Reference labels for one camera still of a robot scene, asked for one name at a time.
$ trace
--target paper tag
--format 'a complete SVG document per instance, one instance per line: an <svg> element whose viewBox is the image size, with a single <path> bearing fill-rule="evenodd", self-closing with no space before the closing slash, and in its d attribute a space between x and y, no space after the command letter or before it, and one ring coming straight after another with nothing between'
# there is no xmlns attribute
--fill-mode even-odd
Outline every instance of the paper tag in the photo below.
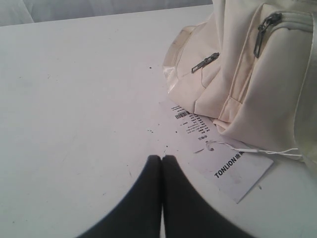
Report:
<svg viewBox="0 0 317 238"><path fill-rule="evenodd" d="M208 117L193 115L170 100L160 103L168 117L174 122L180 135L192 146L195 159L190 165L236 203L247 194L254 184L273 164L273 160L262 154L237 152L227 145L206 141L223 141L235 148L249 148L240 141L220 135Z"/></svg>

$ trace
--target tag string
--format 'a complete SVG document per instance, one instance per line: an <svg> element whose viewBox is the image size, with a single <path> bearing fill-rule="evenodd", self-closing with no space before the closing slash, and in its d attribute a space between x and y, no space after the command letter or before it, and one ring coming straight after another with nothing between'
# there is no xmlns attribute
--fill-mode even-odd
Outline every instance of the tag string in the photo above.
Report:
<svg viewBox="0 0 317 238"><path fill-rule="evenodd" d="M301 157L302 155L299 154L288 154L288 152L290 151L294 151L294 150L298 150L298 148L291 148L288 150L284 150L284 151L280 151L280 152L276 152L276 151L269 151L269 150L260 150L260 149L243 149L243 148L236 148L228 143L225 143L223 141L216 141L216 140L209 140L206 141L206 147L208 150L212 151L213 148L211 148L211 145L213 143L218 143L218 144L223 144L228 146L231 150L235 150L238 152L247 152L247 153L265 153L268 155L284 155L284 156L295 156L295 157Z"/></svg>

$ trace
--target table surface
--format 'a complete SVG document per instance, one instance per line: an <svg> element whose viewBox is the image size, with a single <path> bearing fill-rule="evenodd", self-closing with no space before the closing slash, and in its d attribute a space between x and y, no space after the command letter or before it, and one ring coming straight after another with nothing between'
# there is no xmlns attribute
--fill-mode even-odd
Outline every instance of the table surface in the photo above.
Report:
<svg viewBox="0 0 317 238"><path fill-rule="evenodd" d="M316 236L317 187L304 164L274 159L236 204L191 167L199 154L159 108L169 45L211 12L0 28L0 237L79 235L122 199L149 154L175 155L206 201L257 237Z"/></svg>

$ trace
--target zipper pull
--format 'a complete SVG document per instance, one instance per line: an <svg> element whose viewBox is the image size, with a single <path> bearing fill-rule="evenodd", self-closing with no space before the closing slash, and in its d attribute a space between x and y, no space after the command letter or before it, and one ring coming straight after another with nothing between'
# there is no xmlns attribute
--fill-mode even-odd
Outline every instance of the zipper pull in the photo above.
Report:
<svg viewBox="0 0 317 238"><path fill-rule="evenodd" d="M208 58L205 58L201 61L198 65L192 68L192 73L195 73L198 69L205 67L206 65L210 64L211 62L215 61L219 57L219 53L213 53Z"/></svg>
<svg viewBox="0 0 317 238"><path fill-rule="evenodd" d="M264 34L266 33L267 28L269 26L276 24L281 19L282 19L282 13L273 13L270 16L268 16L266 19L264 19L262 24L260 24L258 26L259 32L258 32L258 36L257 36L257 40L256 40L256 45L255 45L254 50L253 50L253 53L254 53L256 58L259 58L259 56L260 56L261 45L262 45Z"/></svg>

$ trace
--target white backpack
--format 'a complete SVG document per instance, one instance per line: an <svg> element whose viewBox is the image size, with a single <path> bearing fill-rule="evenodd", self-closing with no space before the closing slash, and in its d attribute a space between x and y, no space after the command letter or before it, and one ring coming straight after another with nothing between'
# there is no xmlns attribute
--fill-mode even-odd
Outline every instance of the white backpack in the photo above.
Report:
<svg viewBox="0 0 317 238"><path fill-rule="evenodd" d="M317 1L213 4L209 20L185 27L167 52L171 100L210 117L223 135L299 149L317 171Z"/></svg>

